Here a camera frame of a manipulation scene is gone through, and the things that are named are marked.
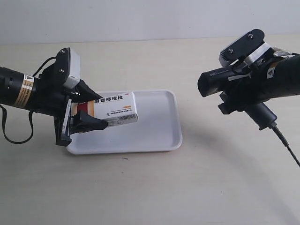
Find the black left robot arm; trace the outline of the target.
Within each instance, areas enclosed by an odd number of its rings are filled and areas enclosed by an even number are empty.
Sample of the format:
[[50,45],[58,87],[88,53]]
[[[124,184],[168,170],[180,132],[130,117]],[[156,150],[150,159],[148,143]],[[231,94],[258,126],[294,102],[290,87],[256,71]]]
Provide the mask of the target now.
[[73,103],[100,99],[83,80],[72,77],[68,67],[51,65],[39,78],[5,67],[0,69],[0,107],[2,131],[6,131],[8,112],[4,106],[12,106],[29,112],[30,126],[33,113],[51,116],[54,120],[55,143],[68,146],[71,135],[80,132],[104,130],[108,122],[80,110],[71,114]]

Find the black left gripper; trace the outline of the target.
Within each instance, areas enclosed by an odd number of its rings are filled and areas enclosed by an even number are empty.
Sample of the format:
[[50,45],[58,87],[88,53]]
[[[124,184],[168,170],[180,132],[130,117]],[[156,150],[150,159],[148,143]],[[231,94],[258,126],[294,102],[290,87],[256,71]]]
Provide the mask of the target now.
[[72,142],[70,134],[108,127],[107,121],[90,116],[83,110],[73,116],[70,125],[71,103],[74,99],[76,103],[83,103],[103,97],[79,77],[73,76],[69,65],[52,64],[40,74],[37,81],[32,110],[53,117],[56,145],[68,146]]

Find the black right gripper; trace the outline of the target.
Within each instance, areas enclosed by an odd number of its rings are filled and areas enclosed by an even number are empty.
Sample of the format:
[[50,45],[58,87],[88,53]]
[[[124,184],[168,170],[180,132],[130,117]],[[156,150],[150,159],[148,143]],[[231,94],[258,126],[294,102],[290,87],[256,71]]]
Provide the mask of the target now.
[[267,91],[263,89],[266,81],[267,65],[263,63],[257,67],[249,68],[245,63],[217,69],[217,90],[221,92],[223,100],[218,107],[227,115],[234,111],[244,111],[249,105],[266,102],[270,99]]

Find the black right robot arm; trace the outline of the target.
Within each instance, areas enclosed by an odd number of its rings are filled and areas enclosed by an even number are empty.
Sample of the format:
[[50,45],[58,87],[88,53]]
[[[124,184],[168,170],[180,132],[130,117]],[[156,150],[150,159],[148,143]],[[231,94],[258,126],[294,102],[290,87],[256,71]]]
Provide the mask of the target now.
[[250,78],[224,91],[218,108],[223,114],[244,111],[250,105],[300,94],[300,55],[269,60]]

